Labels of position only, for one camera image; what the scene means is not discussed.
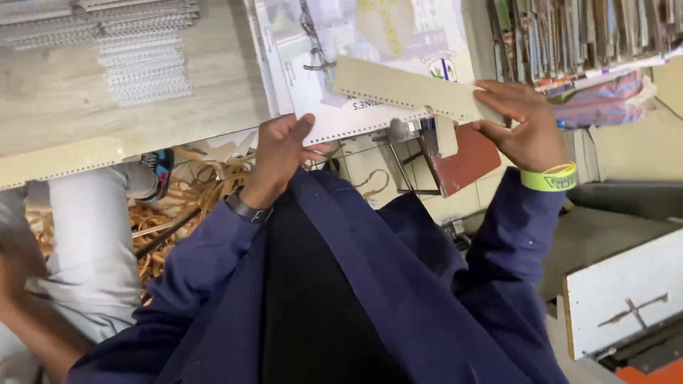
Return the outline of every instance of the jacket sleeve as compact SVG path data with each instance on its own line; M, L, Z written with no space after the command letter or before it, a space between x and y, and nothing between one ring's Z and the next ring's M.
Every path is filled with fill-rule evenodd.
M467 253L470 278L540 282L564 196L528 189L508 168Z
M133 313L137 324L79 360L67 382L153 382L211 292L230 278L259 229L219 203L168 255L164 274L148 287L151 304Z

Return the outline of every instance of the black watch strap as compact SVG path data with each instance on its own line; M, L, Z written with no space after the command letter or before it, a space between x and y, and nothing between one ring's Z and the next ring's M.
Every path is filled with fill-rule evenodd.
M242 202L242 199L240 199L240 193L243 189L244 186L241 186L237 188L237 190L234 191L230 196L225 198L225 203L227 206L229 206L233 212L242 217L244 220L247 220L249 223L263 224L268 221L270 214L273 213L273 207L259 210L247 206Z

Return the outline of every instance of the wooden board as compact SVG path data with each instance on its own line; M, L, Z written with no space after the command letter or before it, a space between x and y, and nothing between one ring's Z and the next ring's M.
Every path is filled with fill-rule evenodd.
M193 95L118 109L92 45L0 51L0 189L102 162L103 140L123 158L257 126L270 117L249 19L241 1L208 0L180 32ZM50 152L41 152L54 148ZM17 164L28 169L16 168Z
M566 277L568 336L573 357L580 359L642 330L633 314L607 323L636 306L667 294L639 310L647 326L683 310L683 230L629 249Z

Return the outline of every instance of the tiled floor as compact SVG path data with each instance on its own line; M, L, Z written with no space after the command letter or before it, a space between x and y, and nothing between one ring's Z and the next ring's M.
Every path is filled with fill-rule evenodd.
M369 135L342 139L337 143L342 145L341 150L335 155L341 163L341 176L356 186L361 194L379 191L368 198L368 203L373 208L381 208L397 197L399 195L397 189L407 189L391 148L387 144L373 142ZM420 151L415 140L396 146L395 149L400 159L407 159L410 155ZM486 209L495 194L505 168L511 165L502 154L501 160L503 164L498 169L447 199L440 196L420 196L434 220L437 223L446 222ZM414 188L437 189L423 157L408 164L405 171Z

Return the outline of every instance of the punched paper sheet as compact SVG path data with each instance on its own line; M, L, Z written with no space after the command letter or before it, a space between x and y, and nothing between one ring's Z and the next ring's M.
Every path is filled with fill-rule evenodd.
M314 113L317 118L305 143L375 131L387 127L392 118L408 121L428 115L424 108L416 112L334 92L338 57L441 81L474 82L460 0L262 2L266 7L259 22L264 25L263 17L268 17L294 112L298 117Z

